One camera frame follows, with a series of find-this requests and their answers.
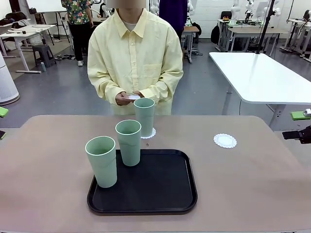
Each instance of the white undershirt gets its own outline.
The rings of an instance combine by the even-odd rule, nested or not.
[[[126,26],[126,28],[131,32],[132,30],[134,30],[134,28],[136,27],[136,23],[127,23],[125,21],[123,21],[124,25]]]

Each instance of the white shoe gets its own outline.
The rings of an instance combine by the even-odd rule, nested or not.
[[[78,61],[78,66],[79,66],[79,67],[82,67],[83,64],[84,64],[83,61]]]

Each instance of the neck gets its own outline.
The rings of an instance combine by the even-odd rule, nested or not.
[[[139,8],[119,8],[117,9],[120,18],[127,23],[138,23],[139,18],[142,14],[143,9]]]

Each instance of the purple shirt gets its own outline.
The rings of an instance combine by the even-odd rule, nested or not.
[[[175,31],[183,31],[187,21],[188,0],[161,0],[159,16]]]

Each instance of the green cup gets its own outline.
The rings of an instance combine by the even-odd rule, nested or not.
[[[86,144],[97,184],[109,188],[117,182],[116,142],[111,137],[95,137]]]
[[[152,135],[155,115],[155,102],[149,98],[135,100],[136,120],[141,124],[141,136],[149,137]]]
[[[140,162],[141,125],[135,120],[124,120],[116,125],[122,161],[126,166]]]

